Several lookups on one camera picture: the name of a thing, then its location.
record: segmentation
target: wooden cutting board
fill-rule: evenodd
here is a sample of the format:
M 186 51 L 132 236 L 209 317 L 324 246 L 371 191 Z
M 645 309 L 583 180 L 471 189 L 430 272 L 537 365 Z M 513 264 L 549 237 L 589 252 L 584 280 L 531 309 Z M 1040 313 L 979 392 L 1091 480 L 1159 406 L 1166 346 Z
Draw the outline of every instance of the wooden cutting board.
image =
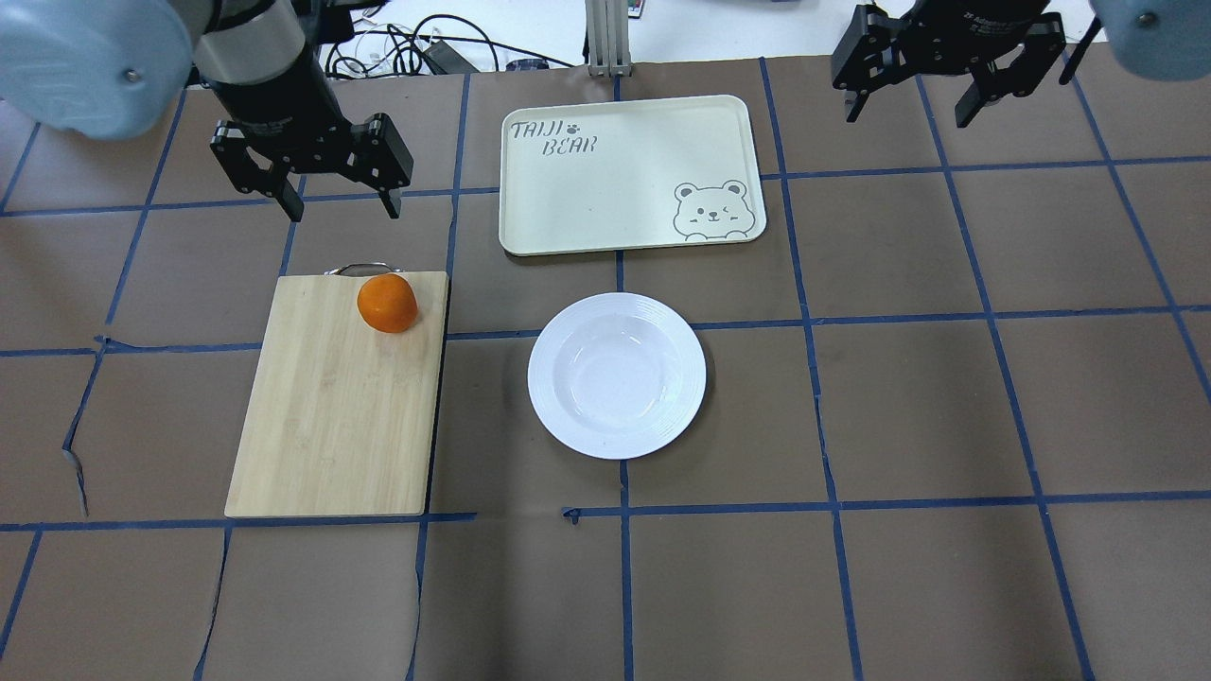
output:
M 420 315 L 402 333 L 362 321 L 366 277 L 277 280 L 228 516 L 424 513 L 449 280 L 403 277 Z

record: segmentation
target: blue tape line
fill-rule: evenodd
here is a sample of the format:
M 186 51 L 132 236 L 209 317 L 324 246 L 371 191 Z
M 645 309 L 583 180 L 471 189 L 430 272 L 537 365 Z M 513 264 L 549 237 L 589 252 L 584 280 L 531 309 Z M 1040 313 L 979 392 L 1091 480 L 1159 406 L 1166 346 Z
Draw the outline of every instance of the blue tape line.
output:
M 463 189 L 463 153 L 466 143 L 466 109 L 467 102 L 471 97 L 471 74 L 465 74 L 463 76 L 463 101 L 459 104 L 459 121 L 458 121 L 458 144 L 454 150 L 454 187 L 450 191 L 450 227 L 449 234 L 446 242 L 446 274 L 450 279 L 454 277 L 454 250 L 458 247 L 458 208 L 459 208 L 459 196 Z M 446 319 L 449 320 L 450 313 L 450 298 L 453 296 L 447 296 L 446 298 Z M 441 370 L 437 374 L 437 406 L 434 408 L 434 435 L 429 443 L 429 477 L 425 480 L 425 515 L 432 516 L 429 513 L 429 505 L 432 502 L 434 494 L 434 471 L 437 460 L 437 423 L 441 417 L 441 394 L 442 394 L 442 380 L 446 373 L 446 347 L 449 340 L 449 334 L 446 334 L 442 342 L 442 359 L 438 366 Z M 417 648 L 420 646 L 420 605 L 421 594 L 425 586 L 425 554 L 426 546 L 429 545 L 429 522 L 423 522 L 420 525 L 420 534 L 417 538 L 417 630 L 413 635 L 412 642 L 412 656 L 408 660 L 408 674 L 406 676 L 407 681 L 412 681 L 415 677 L 417 666 Z
M 837 504 L 837 483 L 832 474 L 832 464 L 828 460 L 828 443 L 825 437 L 823 420 L 820 418 L 820 372 L 816 366 L 816 343 L 811 331 L 811 311 L 808 307 L 808 296 L 803 284 L 803 267 L 799 262 L 799 240 L 794 228 L 794 208 L 791 205 L 791 187 L 788 173 L 786 172 L 786 153 L 782 147 L 782 131 L 777 121 L 777 105 L 774 98 L 774 87 L 769 78 L 769 67 L 765 58 L 758 59 L 761 65 L 762 84 L 765 88 L 765 103 L 769 108 L 770 127 L 774 133 L 774 149 L 777 151 L 777 170 L 781 173 L 782 208 L 786 212 L 786 231 L 791 245 L 791 265 L 794 270 L 794 287 L 799 297 L 799 313 L 802 314 L 803 337 L 807 342 L 808 373 L 811 377 L 811 402 L 816 414 L 816 436 L 820 441 L 820 460 L 823 465 L 825 487 L 828 491 L 828 503 Z M 834 509 L 833 514 L 833 546 L 837 553 L 837 576 L 840 585 L 842 608 L 845 614 L 845 634 L 849 639 L 849 657 L 854 670 L 854 679 L 862 681 L 862 654 L 857 640 L 857 620 L 854 614 L 853 586 L 849 579 L 849 559 L 845 554 L 845 536 L 842 531 L 840 510 Z
M 113 355 L 145 355 L 160 353 L 243 353 L 259 350 L 260 343 L 219 343 L 213 345 L 128 345 L 113 338 L 105 340 L 107 353 Z
M 1094 492 L 1086 494 L 1048 494 L 1049 504 L 1106 504 L 1121 502 L 1189 502 L 1211 499 L 1211 490 L 1173 490 L 1169 492 Z
M 1048 543 L 1048 553 L 1051 555 L 1051 566 L 1055 571 L 1056 582 L 1060 586 L 1060 599 L 1063 602 L 1064 614 L 1068 618 L 1068 629 L 1071 630 L 1073 645 L 1077 649 L 1077 657 L 1080 660 L 1081 676 L 1084 679 L 1094 679 L 1094 670 L 1089 660 L 1089 652 L 1085 648 L 1085 639 L 1080 630 L 1077 608 L 1072 601 L 1072 591 L 1068 588 L 1068 577 L 1064 572 L 1063 560 L 1060 556 L 1060 544 L 1056 540 L 1055 528 L 1051 526 L 1051 516 L 1048 514 L 1046 499 L 1043 496 L 1043 483 L 1039 480 L 1039 471 L 1034 463 L 1034 452 L 1031 448 L 1031 439 L 1026 433 L 1026 422 L 1022 418 L 1022 408 L 1017 401 L 1017 390 L 1014 387 L 1014 377 L 1009 371 L 1009 361 L 1005 357 L 1005 348 L 1001 344 L 1000 331 L 997 328 L 997 316 L 993 314 L 992 302 L 988 297 L 988 288 L 985 285 L 983 275 L 980 270 L 980 259 L 976 257 L 971 233 L 968 229 L 968 221 L 963 213 L 963 204 L 959 201 L 958 188 L 954 184 L 954 176 L 951 172 L 949 162 L 946 158 L 946 149 L 942 145 L 942 137 L 937 130 L 934 109 L 929 103 L 929 95 L 925 92 L 925 84 L 919 75 L 916 76 L 914 80 L 917 81 L 917 91 L 920 95 L 922 104 L 925 107 L 925 118 L 929 121 L 929 131 L 934 137 L 937 158 L 942 164 L 942 174 L 946 178 L 946 188 L 951 194 L 951 204 L 954 207 L 954 217 L 959 223 L 959 233 L 963 236 L 963 247 L 966 250 L 968 261 L 971 264 L 971 274 L 975 276 L 976 288 L 980 292 L 980 304 L 983 307 L 985 315 L 987 316 L 988 333 L 992 337 L 993 350 L 997 354 L 997 364 L 1000 367 L 1000 376 L 1005 384 L 1005 394 L 1009 397 L 1009 407 L 1014 416 L 1014 425 L 1017 429 L 1017 439 L 1022 447 L 1022 457 L 1026 462 L 1026 470 L 1031 479 L 1031 488 L 1034 491 L 1034 500 L 1038 507 L 1039 521 L 1043 523 L 1043 534 Z
M 420 605 L 424 597 L 427 546 L 429 523 L 423 522 L 420 534 L 417 537 L 417 628 L 412 633 L 412 656 L 408 657 L 408 674 L 404 676 L 404 681 L 413 681 L 417 677 L 417 649 L 420 647 Z
M 1160 305 L 1143 308 L 1091 308 L 1085 310 L 1028 310 L 1018 313 L 994 313 L 997 319 L 1051 319 L 1073 316 L 1124 316 L 1167 314 L 1169 308 Z
M 52 216 L 92 216 L 97 213 L 134 213 L 142 211 L 143 206 L 96 206 L 85 208 L 35 208 L 29 211 L 7 211 L 0 217 L 52 217 Z
M 8 199 L 12 198 L 13 190 L 17 189 L 17 178 L 21 177 L 21 171 L 25 170 L 25 161 L 29 160 L 29 151 L 33 150 L 34 141 L 38 139 L 38 131 L 40 130 L 42 130 L 42 124 L 35 122 L 34 128 L 29 131 L 29 138 L 25 139 L 25 148 L 21 150 L 21 158 L 17 159 L 17 167 L 12 168 L 12 177 L 8 178 L 8 187 L 4 190 L 4 198 L 0 198 L 0 213 L 8 205 Z
M 92 348 L 62 348 L 45 350 L 0 350 L 0 357 L 62 357 L 68 355 L 91 355 Z
M 160 185 L 160 176 L 163 173 L 163 164 L 168 160 L 168 149 L 177 136 L 177 126 L 180 124 L 180 113 L 185 110 L 185 93 L 177 98 L 177 110 L 172 114 L 172 125 L 168 126 L 168 136 L 163 141 L 163 149 L 160 150 L 160 161 L 155 166 L 155 174 L 151 176 L 151 187 L 148 188 L 147 199 L 143 200 L 143 211 L 139 213 L 139 223 L 134 227 L 134 236 L 131 238 L 131 246 L 126 250 L 126 261 L 122 263 L 122 273 L 117 276 L 117 286 L 114 287 L 114 297 L 109 303 L 109 311 L 105 314 L 105 326 L 114 324 L 117 314 L 117 303 L 122 299 L 122 291 L 126 288 L 126 279 L 131 274 L 134 264 L 134 252 L 139 247 L 139 239 L 143 236 L 143 228 L 148 222 L 148 211 L 151 206 L 151 198 Z
M 488 194 L 495 191 L 495 187 L 487 188 L 484 190 L 465 190 L 464 194 Z M 450 196 L 454 194 L 453 189 L 406 189 L 400 191 L 400 196 L 403 199 L 421 199 L 425 196 Z M 323 204 L 328 201 L 369 201 L 378 200 L 378 194 L 374 191 L 355 191 L 352 194 L 317 194 L 314 196 L 306 196 L 303 199 L 306 204 Z
M 724 328 L 782 328 L 800 327 L 802 319 L 762 319 L 746 321 L 696 321 L 689 325 L 694 331 L 717 331 Z
M 1211 156 L 1169 156 L 1158 159 L 1110 159 L 1115 166 L 1152 166 L 1164 164 L 1205 164 Z
M 102 340 L 101 347 L 94 353 L 94 360 L 92 362 L 92 371 L 88 373 L 88 382 L 84 387 L 84 394 L 80 396 L 80 405 L 76 407 L 75 416 L 71 417 L 71 424 L 68 427 L 67 434 L 63 436 L 63 450 L 71 452 L 71 447 L 75 443 L 76 429 L 80 428 L 80 419 L 84 418 L 84 410 L 88 406 L 88 397 L 92 395 L 92 388 L 97 384 L 97 374 L 101 373 L 101 362 L 105 359 L 107 343 Z M 84 480 L 78 480 L 80 483 L 80 494 L 84 498 Z
M 871 499 L 842 502 L 842 510 L 970 509 L 983 507 L 1033 507 L 1034 497 L 957 497 L 953 499 Z
M 34 570 L 34 556 L 38 555 L 38 546 L 41 543 L 42 532 L 35 531 L 34 538 L 29 542 L 29 553 L 25 554 L 25 565 L 21 568 L 17 591 L 12 595 L 12 603 L 8 606 L 8 616 L 4 620 L 4 630 L 0 631 L 0 659 L 4 659 L 4 651 L 8 647 L 8 636 L 12 635 L 12 623 L 17 619 L 17 611 L 21 610 L 21 599 L 25 595 L 25 585 L 29 584 L 29 573 Z
M 264 206 L 269 199 L 219 199 L 217 201 L 184 201 L 178 204 L 151 204 L 149 211 L 180 211 L 186 208 L 234 208 L 237 206 Z
M 413 525 L 471 522 L 475 513 L 421 515 L 351 515 L 322 517 L 202 517 L 180 520 L 107 520 L 78 522 L 0 523 L 0 532 L 102 532 L 114 530 L 206 530 L 212 527 L 340 527 L 356 525 Z
M 1017 171 L 1017 170 L 1054 170 L 1054 168 L 1089 168 L 1104 166 L 1106 161 L 1041 161 L 1037 164 L 969 164 L 960 166 L 947 166 L 951 172 L 983 172 L 983 171 Z
M 614 101 L 615 102 L 622 101 L 622 76 L 620 75 L 614 76 Z M 625 277 L 622 258 L 624 256 L 621 248 L 614 251 L 614 291 L 618 291 L 619 293 L 626 291 L 626 277 Z
M 1211 499 L 1211 490 L 1172 490 L 1161 492 L 1094 492 L 1078 494 L 1045 494 L 1049 505 L 1183 502 Z M 970 509 L 995 507 L 1032 507 L 1038 499 L 1016 497 L 954 497 L 941 499 L 857 499 L 843 502 L 751 502 L 736 504 L 666 504 L 630 507 L 627 513 L 644 515 L 728 515 L 773 513 L 843 513 L 867 510 Z M 564 517 L 616 517 L 621 507 L 578 507 L 562 509 Z
M 223 560 L 219 562 L 219 580 L 214 586 L 214 603 L 211 606 L 211 625 L 206 630 L 206 641 L 202 643 L 202 653 L 194 665 L 194 681 L 202 681 L 202 673 L 206 670 L 206 653 L 211 649 L 211 636 L 214 635 L 214 620 L 219 614 L 219 597 L 223 595 L 223 576 L 226 573 L 226 556 L 231 550 L 231 527 L 223 528 Z
M 598 515 L 595 511 L 609 509 L 580 509 L 581 515 Z M 631 515 L 729 515 L 745 513 L 819 513 L 837 510 L 834 502 L 754 502 L 740 504 L 668 504 L 633 507 Z
M 541 330 L 526 328 L 521 331 L 463 331 L 447 333 L 447 340 L 492 340 L 497 338 L 536 338 Z
M 779 167 L 785 167 L 785 161 L 779 161 Z M 903 168 L 863 168 L 843 171 L 808 171 L 808 172 L 780 172 L 781 179 L 814 179 L 821 177 L 871 177 L 879 174 L 918 174 L 942 172 L 940 167 L 903 167 Z
M 303 176 L 299 178 L 298 195 L 303 198 L 306 193 L 306 178 Z M 286 270 L 291 267 L 291 251 L 294 250 L 294 235 L 298 233 L 299 223 L 291 221 L 289 228 L 286 230 L 286 247 L 282 248 L 282 264 L 277 268 L 277 276 L 286 276 Z
M 622 538 L 622 676 L 635 681 L 635 619 L 631 597 L 631 476 L 626 459 L 618 465 L 618 481 L 621 491 L 619 499 L 619 523 Z
M 1064 53 L 1064 63 L 1068 62 L 1068 55 Z M 1085 91 L 1080 86 L 1080 81 L 1077 78 L 1072 79 L 1072 86 L 1077 92 L 1077 98 L 1080 101 L 1081 109 L 1085 110 L 1085 118 L 1089 120 L 1089 127 L 1094 131 L 1094 138 L 1097 141 L 1097 148 L 1101 149 L 1102 156 L 1108 162 L 1108 170 L 1110 172 L 1110 181 L 1114 182 L 1114 190 L 1119 193 L 1119 200 L 1123 201 L 1123 208 L 1127 213 L 1127 218 L 1131 221 L 1131 228 L 1135 229 L 1136 238 L 1140 240 L 1140 246 L 1143 248 L 1144 256 L 1148 258 L 1148 264 L 1152 265 L 1152 271 L 1157 276 L 1157 284 L 1160 286 L 1160 292 L 1165 297 L 1165 302 L 1169 303 L 1169 311 L 1173 315 L 1173 322 L 1177 324 L 1177 332 L 1182 336 L 1182 342 L 1186 343 L 1186 351 L 1190 355 L 1190 362 L 1194 365 L 1194 373 L 1199 377 L 1199 383 L 1203 385 L 1203 394 L 1207 402 L 1211 404 L 1211 379 L 1207 378 L 1207 372 L 1203 367 L 1203 359 L 1199 356 L 1199 350 L 1194 345 L 1194 339 L 1190 337 L 1189 328 L 1186 327 L 1186 320 L 1182 319 L 1178 311 L 1177 299 L 1173 297 L 1173 291 L 1169 287 L 1169 282 L 1165 281 L 1165 273 L 1160 269 L 1160 261 L 1157 259 L 1157 253 L 1152 250 L 1152 244 L 1148 242 L 1148 235 L 1143 230 L 1143 224 L 1140 223 L 1140 216 L 1136 214 L 1135 206 L 1131 205 L 1131 198 L 1127 196 L 1126 187 L 1123 185 L 1123 178 L 1119 177 L 1119 171 L 1110 161 L 1110 150 L 1106 145 L 1106 139 L 1102 137 L 1102 131 L 1097 125 L 1097 120 L 1094 118 L 1094 109 L 1089 105 L 1089 99 L 1085 98 Z
M 446 274 L 454 277 L 454 251 L 458 246 L 458 208 L 463 193 L 463 154 L 466 145 L 466 108 L 471 99 L 471 74 L 463 76 L 463 102 L 458 114 L 458 144 L 454 150 L 454 188 L 450 194 L 450 230 L 446 244 Z
M 941 313 L 922 315 L 869 315 L 811 317 L 813 326 L 842 326 L 857 324 L 918 324 L 923 321 L 971 321 L 985 319 L 983 313 Z
M 446 319 L 450 316 L 450 297 L 446 297 Z M 446 379 L 446 348 L 447 343 L 442 343 L 442 356 L 438 360 L 437 366 L 437 396 L 434 405 L 434 434 L 429 441 L 429 473 L 425 479 L 425 514 L 430 515 L 430 508 L 434 499 L 434 471 L 437 467 L 437 427 L 441 419 L 441 405 L 442 405 L 442 385 Z M 420 534 L 417 537 L 417 629 L 413 631 L 412 640 L 412 656 L 408 659 L 408 675 L 406 679 L 412 681 L 415 675 L 417 669 L 417 649 L 420 647 L 420 607 L 423 605 L 421 594 L 425 585 L 425 555 L 426 548 L 429 545 L 429 522 L 420 523 Z

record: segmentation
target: tangerine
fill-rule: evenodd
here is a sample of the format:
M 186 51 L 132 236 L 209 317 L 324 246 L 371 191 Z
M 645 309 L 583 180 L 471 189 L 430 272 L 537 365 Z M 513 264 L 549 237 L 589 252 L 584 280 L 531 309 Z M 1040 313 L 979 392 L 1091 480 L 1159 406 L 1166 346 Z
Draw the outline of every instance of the tangerine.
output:
M 417 294 L 408 280 L 386 273 L 372 276 L 357 291 L 357 311 L 366 324 L 384 333 L 398 333 L 417 321 Z

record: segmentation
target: white plate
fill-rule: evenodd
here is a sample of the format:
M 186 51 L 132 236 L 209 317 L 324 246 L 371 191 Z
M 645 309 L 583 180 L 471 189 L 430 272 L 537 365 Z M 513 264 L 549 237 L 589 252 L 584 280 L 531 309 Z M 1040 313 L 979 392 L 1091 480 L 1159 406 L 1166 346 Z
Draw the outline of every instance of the white plate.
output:
M 631 459 L 681 435 L 702 404 L 706 360 L 677 313 L 635 293 L 573 303 L 546 325 L 529 362 L 539 420 L 601 459 Z
M 730 95 L 520 109 L 500 131 L 500 245 L 515 256 L 752 241 L 765 201 Z

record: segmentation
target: bear face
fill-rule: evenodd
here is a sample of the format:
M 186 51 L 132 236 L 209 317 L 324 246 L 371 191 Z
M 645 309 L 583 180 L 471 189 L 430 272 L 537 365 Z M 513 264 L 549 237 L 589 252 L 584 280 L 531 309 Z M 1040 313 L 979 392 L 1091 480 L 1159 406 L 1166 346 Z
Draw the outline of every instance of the bear face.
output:
M 677 216 L 673 229 L 685 241 L 742 238 L 757 223 L 748 208 L 744 183 L 730 179 L 723 187 L 695 187 L 688 182 L 678 184 Z

